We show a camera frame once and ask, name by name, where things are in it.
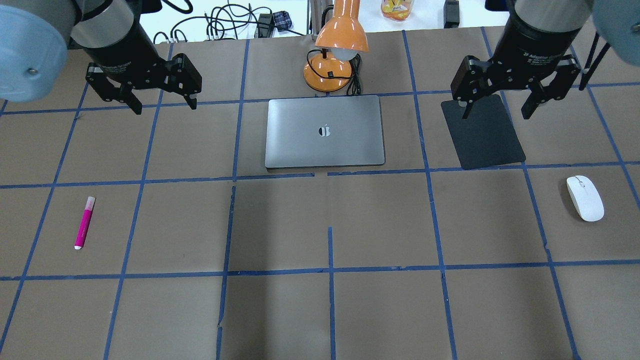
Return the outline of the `pink marker pen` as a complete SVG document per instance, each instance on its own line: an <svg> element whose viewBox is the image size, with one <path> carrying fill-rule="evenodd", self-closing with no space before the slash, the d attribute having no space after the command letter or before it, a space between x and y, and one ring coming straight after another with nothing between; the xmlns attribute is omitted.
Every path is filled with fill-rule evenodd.
<svg viewBox="0 0 640 360"><path fill-rule="evenodd" d="M81 221L78 226L77 236L73 246L74 250L76 251L83 249L85 246L87 235L89 233L90 221L93 216L95 203L96 203L96 198L94 196L89 196L86 200Z"/></svg>

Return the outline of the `black mousepad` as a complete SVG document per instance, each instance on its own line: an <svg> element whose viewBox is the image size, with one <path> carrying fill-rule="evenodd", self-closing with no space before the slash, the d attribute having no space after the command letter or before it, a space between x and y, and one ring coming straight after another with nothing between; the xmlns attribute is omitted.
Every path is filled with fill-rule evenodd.
<svg viewBox="0 0 640 360"><path fill-rule="evenodd" d="M526 161L514 125L499 95L478 100L470 114L457 100L440 104L455 152L464 170Z"/></svg>

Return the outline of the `black power adapter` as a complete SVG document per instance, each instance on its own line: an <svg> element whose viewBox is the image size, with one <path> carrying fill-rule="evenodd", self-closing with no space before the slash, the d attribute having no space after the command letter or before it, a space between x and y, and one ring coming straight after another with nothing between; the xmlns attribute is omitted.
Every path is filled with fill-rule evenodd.
<svg viewBox="0 0 640 360"><path fill-rule="evenodd" d="M459 0L445 0L443 4L443 28L458 28L461 22Z"/></svg>

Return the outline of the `orange snack jar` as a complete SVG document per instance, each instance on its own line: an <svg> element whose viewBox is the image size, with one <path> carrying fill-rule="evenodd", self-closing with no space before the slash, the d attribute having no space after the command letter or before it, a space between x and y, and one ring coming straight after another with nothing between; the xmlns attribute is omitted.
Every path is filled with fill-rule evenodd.
<svg viewBox="0 0 640 360"><path fill-rule="evenodd" d="M413 4L413 0L382 0L381 14L386 19L403 22L412 13Z"/></svg>

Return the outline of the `silver closed laptop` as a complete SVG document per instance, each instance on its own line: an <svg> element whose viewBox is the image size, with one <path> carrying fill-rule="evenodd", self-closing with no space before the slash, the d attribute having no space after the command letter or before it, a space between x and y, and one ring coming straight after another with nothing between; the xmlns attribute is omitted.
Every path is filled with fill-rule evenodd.
<svg viewBox="0 0 640 360"><path fill-rule="evenodd" d="M379 96L269 101L266 168L382 166L385 162Z"/></svg>

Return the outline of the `orange desk lamp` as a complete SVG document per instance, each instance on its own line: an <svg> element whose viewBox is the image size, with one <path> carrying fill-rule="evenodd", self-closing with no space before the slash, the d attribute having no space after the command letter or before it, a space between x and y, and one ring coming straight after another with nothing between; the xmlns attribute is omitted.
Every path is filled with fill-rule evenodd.
<svg viewBox="0 0 640 360"><path fill-rule="evenodd" d="M336 92L354 82L355 60L370 50L359 20L359 0L313 0L311 33L314 48L306 55L302 75L318 92Z"/></svg>

